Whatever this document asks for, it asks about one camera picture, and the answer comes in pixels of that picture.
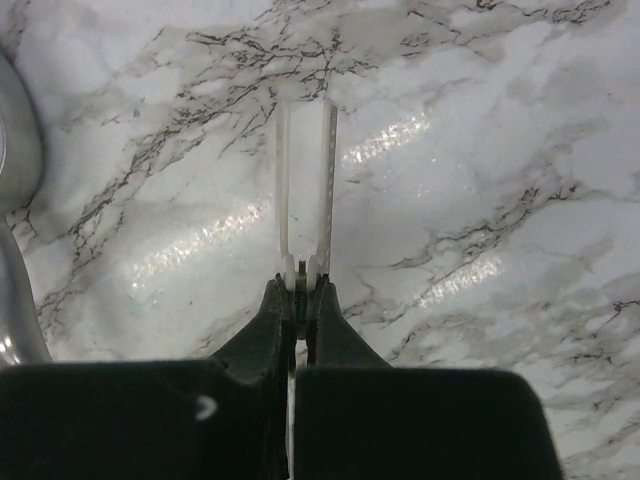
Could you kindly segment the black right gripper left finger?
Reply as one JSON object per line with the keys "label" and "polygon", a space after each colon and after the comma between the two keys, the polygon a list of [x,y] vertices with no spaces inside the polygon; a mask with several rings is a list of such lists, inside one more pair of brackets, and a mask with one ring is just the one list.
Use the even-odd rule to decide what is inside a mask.
{"label": "black right gripper left finger", "polygon": [[5,479],[285,479],[290,312],[256,316],[204,359],[48,363],[1,375]]}

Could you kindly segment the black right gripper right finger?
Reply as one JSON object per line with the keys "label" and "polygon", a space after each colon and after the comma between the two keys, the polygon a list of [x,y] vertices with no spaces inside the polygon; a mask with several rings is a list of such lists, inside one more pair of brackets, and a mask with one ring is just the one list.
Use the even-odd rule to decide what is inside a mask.
{"label": "black right gripper right finger", "polygon": [[310,308],[295,381],[298,479],[551,479],[541,402],[496,369],[400,368],[349,325],[328,279]]}

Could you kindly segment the metal litter scoop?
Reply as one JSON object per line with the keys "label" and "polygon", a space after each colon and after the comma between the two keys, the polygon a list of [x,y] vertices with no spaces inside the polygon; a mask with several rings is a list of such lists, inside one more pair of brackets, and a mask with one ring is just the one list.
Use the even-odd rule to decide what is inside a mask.
{"label": "metal litter scoop", "polygon": [[1,367],[51,360],[23,256],[7,215],[27,205],[43,176],[39,125],[18,73],[1,59]]}

